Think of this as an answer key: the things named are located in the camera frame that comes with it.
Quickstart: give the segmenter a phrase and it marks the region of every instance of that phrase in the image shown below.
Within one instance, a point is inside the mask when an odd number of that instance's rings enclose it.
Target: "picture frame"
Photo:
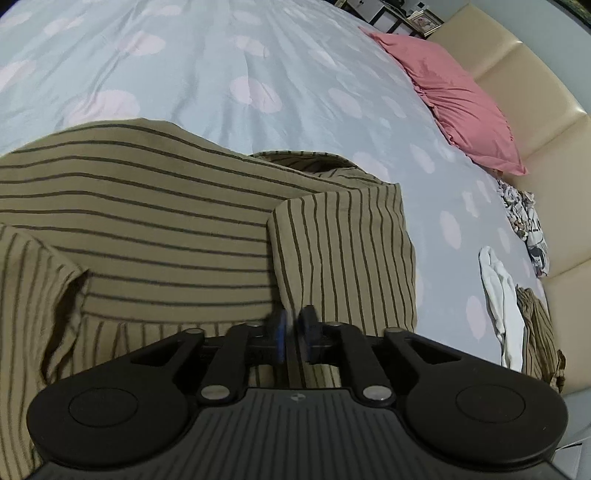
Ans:
[[[418,10],[407,20],[425,37],[443,25],[443,20],[429,10]]]

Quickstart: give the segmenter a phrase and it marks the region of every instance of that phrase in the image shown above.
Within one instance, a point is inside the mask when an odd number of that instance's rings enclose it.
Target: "beige leather headboard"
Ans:
[[[567,358],[565,390],[589,387],[591,117],[524,43],[472,4],[429,40],[449,51],[509,120],[530,171],[510,181],[535,193],[548,242],[551,272],[543,284]]]

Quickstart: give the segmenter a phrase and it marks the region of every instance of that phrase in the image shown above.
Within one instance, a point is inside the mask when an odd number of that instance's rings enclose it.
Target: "patterned cloth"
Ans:
[[[505,202],[507,218],[513,231],[527,245],[535,275],[538,278],[548,276],[550,272],[548,246],[540,226],[540,219],[534,208],[534,194],[517,190],[501,179],[497,179],[497,181],[499,182],[498,191]]]
[[[566,358],[554,344],[554,330],[546,309],[531,288],[516,288],[517,306],[525,322],[522,373],[543,380],[557,392],[564,387]]]
[[[338,155],[248,157],[138,119],[42,138],[0,170],[2,480],[40,464],[25,417],[47,383],[181,329],[307,304],[368,335],[415,329],[400,186]],[[337,373],[288,345],[290,385]]]

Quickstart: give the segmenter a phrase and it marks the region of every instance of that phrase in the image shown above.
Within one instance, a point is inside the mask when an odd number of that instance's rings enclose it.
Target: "logo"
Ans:
[[[294,402],[299,403],[301,401],[304,401],[306,399],[306,396],[303,393],[294,393],[290,398]]]

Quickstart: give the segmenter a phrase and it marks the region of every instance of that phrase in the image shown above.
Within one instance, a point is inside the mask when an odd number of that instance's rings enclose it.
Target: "light blue bedsheet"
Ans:
[[[246,154],[343,155],[402,185],[418,333],[499,363],[479,250],[543,296],[541,284],[495,181],[360,24],[322,0],[21,0],[0,21],[0,154],[143,116]]]

